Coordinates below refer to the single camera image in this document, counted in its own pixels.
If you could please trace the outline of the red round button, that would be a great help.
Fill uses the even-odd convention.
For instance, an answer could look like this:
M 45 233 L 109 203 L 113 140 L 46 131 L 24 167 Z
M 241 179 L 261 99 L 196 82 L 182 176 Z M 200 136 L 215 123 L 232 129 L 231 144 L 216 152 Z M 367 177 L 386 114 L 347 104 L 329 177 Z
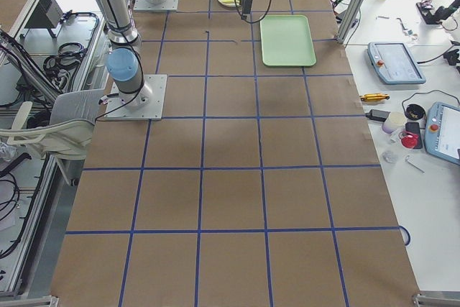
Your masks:
M 402 132 L 399 135 L 401 144 L 408 149 L 415 149 L 418 146 L 419 136 L 412 132 Z

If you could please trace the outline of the lower teach pendant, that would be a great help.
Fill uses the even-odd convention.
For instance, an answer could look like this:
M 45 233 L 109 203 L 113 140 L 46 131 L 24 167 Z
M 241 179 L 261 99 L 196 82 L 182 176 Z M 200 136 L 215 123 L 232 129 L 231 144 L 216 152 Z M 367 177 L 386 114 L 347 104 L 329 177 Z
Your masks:
M 428 111 L 424 142 L 429 154 L 459 165 L 459 108 L 435 102 Z

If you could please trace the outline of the black power adapter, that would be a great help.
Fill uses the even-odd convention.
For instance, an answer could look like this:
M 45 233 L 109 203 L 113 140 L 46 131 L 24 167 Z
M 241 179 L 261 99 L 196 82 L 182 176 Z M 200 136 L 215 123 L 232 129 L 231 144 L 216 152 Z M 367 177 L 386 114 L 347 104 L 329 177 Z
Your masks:
M 366 118 L 377 122 L 385 122 L 389 115 L 388 111 L 378 109 L 371 109 L 365 114 Z

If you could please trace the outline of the teach pendant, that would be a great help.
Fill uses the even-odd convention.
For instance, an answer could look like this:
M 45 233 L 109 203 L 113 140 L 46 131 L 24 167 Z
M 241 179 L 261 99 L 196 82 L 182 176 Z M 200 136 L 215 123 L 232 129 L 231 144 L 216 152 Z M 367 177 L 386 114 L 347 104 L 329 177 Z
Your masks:
M 428 111 L 424 142 L 429 154 L 459 165 L 459 108 L 435 102 Z
M 426 82 L 426 77 L 403 42 L 370 42 L 367 45 L 367 54 L 377 76 L 386 84 Z

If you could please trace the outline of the green plastic tray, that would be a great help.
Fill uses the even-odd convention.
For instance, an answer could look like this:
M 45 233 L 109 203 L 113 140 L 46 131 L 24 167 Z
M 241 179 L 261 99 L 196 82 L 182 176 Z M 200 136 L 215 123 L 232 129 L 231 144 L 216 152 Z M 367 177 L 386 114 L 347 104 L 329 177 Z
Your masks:
M 308 18 L 267 15 L 260 23 L 262 62 L 269 67 L 311 67 L 316 64 Z

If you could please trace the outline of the orange metal tool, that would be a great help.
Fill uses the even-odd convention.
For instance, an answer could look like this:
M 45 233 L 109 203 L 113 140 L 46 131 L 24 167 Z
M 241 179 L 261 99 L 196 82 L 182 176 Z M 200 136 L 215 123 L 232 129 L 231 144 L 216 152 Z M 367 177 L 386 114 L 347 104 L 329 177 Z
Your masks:
M 389 94 L 386 93 L 366 93 L 360 96 L 360 101 L 362 102 L 380 102 L 388 100 L 390 98 Z

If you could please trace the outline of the white office chair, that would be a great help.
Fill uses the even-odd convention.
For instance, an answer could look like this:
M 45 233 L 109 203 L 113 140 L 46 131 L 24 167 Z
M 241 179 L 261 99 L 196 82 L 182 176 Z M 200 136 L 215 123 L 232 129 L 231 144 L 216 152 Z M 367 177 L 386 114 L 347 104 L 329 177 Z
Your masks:
M 19 107 L 10 129 L 1 130 L 8 145 L 24 145 L 28 152 L 38 158 L 52 155 L 70 186 L 79 183 L 78 178 L 67 174 L 66 160 L 84 160 L 93 136 L 102 88 L 74 91 L 59 95 L 53 105 L 50 124 L 27 129 L 32 102 L 25 101 Z

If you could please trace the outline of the upper teach pendant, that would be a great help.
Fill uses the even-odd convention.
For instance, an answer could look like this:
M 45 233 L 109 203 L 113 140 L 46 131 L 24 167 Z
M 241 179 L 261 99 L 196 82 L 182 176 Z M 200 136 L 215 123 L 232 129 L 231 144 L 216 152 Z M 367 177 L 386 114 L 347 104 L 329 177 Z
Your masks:
M 370 42 L 367 45 L 367 54 L 377 76 L 386 84 L 426 82 L 426 77 L 403 42 Z

